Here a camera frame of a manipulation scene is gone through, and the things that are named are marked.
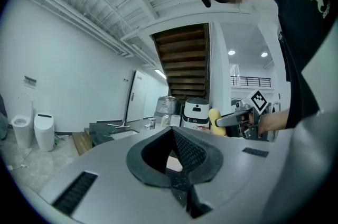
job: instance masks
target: metal railing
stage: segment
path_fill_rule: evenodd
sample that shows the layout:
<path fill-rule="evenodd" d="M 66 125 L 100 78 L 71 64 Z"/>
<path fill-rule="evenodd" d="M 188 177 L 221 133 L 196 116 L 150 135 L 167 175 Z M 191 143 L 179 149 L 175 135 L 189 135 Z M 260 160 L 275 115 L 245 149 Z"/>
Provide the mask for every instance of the metal railing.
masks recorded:
<path fill-rule="evenodd" d="M 231 76 L 232 86 L 271 87 L 270 78 L 235 77 Z"/>

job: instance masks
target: ceiling light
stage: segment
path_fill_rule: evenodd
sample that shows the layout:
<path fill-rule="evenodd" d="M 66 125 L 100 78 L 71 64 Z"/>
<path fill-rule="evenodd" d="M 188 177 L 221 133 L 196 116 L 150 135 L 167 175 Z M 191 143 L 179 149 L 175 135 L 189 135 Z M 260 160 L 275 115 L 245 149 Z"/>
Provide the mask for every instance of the ceiling light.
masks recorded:
<path fill-rule="evenodd" d="M 167 79 L 167 77 L 164 75 L 164 73 L 162 73 L 158 69 L 156 69 L 155 72 L 158 73 L 162 78 Z"/>

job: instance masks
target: tile floor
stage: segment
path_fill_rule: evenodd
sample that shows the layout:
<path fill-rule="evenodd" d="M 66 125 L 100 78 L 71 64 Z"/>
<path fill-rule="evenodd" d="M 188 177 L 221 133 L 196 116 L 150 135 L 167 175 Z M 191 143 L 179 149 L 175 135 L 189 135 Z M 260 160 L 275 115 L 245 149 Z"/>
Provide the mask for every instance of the tile floor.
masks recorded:
<path fill-rule="evenodd" d="M 41 151 L 35 137 L 31 148 L 20 149 L 14 131 L 9 129 L 7 138 L 0 143 L 0 155 L 7 166 L 16 168 L 21 164 L 26 165 L 27 167 L 14 169 L 10 173 L 15 181 L 39 193 L 52 175 L 79 157 L 72 136 L 63 138 L 65 141 L 60 139 L 51 152 Z"/>

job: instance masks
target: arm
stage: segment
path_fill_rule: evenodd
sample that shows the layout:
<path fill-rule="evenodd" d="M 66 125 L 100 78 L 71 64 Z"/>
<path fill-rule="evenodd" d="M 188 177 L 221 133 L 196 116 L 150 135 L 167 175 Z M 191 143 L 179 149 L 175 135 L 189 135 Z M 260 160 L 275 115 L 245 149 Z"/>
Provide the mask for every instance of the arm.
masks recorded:
<path fill-rule="evenodd" d="M 266 131 L 285 129 L 288 117 L 289 109 L 263 115 L 258 126 L 258 134 L 261 135 Z"/>

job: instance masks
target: yellow object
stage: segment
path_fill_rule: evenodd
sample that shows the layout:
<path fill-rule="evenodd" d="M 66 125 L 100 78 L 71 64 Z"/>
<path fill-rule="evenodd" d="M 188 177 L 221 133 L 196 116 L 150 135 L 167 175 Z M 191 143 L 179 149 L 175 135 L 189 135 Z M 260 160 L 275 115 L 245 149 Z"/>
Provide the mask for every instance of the yellow object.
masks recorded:
<path fill-rule="evenodd" d="M 211 129 L 212 129 L 212 133 L 214 135 L 217 136 L 226 136 L 227 132 L 226 132 L 226 128 L 225 127 L 217 127 L 215 125 L 215 121 L 219 118 L 221 118 L 221 114 L 217 109 L 210 109 L 209 110 L 209 118 L 210 118 L 210 122 L 211 122 Z"/>

